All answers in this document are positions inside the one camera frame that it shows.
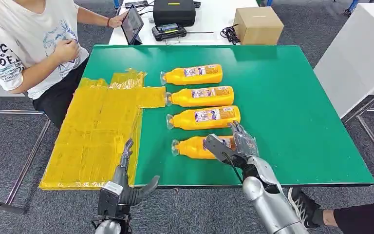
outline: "black case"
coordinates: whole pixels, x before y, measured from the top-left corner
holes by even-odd
[[[176,23],[188,27],[194,24],[196,8],[193,0],[155,0],[152,16],[157,26]]]

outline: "robotic arm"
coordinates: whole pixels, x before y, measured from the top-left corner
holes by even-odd
[[[284,195],[280,183],[270,166],[259,157],[255,139],[238,123],[230,124],[235,149],[226,147],[215,135],[205,140],[205,147],[222,163],[231,165],[241,182],[243,192],[253,204],[269,234],[308,234]],[[130,206],[137,205],[158,186],[155,176],[145,187],[137,190],[128,186],[127,168],[132,154],[132,139],[128,140],[116,167],[112,181],[100,191],[98,217],[93,221],[95,234],[130,234]],[[243,179],[237,173],[243,172]]]
[[[220,162],[231,165],[235,171],[235,167],[243,171],[243,192],[252,202],[269,234],[308,234],[287,200],[272,167],[259,157],[256,140],[238,122],[234,121],[230,127],[235,150],[225,146],[215,134],[207,136],[205,147]]]
[[[130,234],[130,206],[137,205],[158,186],[159,176],[154,176],[149,184],[141,189],[128,186],[128,161],[132,154],[132,139],[124,146],[120,163],[115,168],[112,181],[101,189],[98,200],[98,217],[93,221],[95,234]]]

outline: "orange juice bottle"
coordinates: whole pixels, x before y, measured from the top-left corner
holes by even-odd
[[[227,106],[233,104],[234,92],[231,86],[182,89],[174,94],[167,92],[166,98],[167,106]]]
[[[160,73],[161,84],[209,84],[219,83],[223,78],[222,66],[206,65],[199,67],[176,68],[171,72]]]
[[[186,110],[175,116],[167,115],[167,128],[176,127],[184,130],[226,128],[233,120],[240,122],[240,118],[237,106]]]
[[[235,148],[233,136],[219,136],[223,144],[230,149]],[[193,136],[190,139],[177,141],[173,140],[171,143],[171,151],[174,156],[186,155],[194,159],[216,159],[216,157],[204,146],[206,137]]]

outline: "cardboard box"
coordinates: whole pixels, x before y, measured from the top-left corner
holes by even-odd
[[[233,24],[242,45],[276,45],[283,30],[271,7],[237,8]]]

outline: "floor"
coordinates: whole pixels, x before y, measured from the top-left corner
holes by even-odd
[[[76,0],[103,15],[112,16],[111,0]],[[300,45],[310,64],[318,62],[346,21],[343,10],[348,0],[274,0],[273,8],[285,28],[280,44]],[[108,43],[111,30],[79,26],[81,44],[91,49]],[[26,98],[0,99],[0,109],[32,109]],[[374,116],[365,116],[374,131]],[[0,117],[0,201],[5,201],[27,158],[43,117]],[[374,176],[374,146],[356,120],[346,126]],[[90,234],[95,217],[97,191],[42,191],[37,189],[58,131],[51,126],[32,168],[15,199],[28,213],[0,212],[0,234]],[[335,209],[374,202],[370,187],[306,188],[308,195],[324,208]],[[265,229],[240,189],[158,190],[131,209],[132,228],[138,234],[262,234]],[[339,234],[336,228],[318,228],[312,234]]]

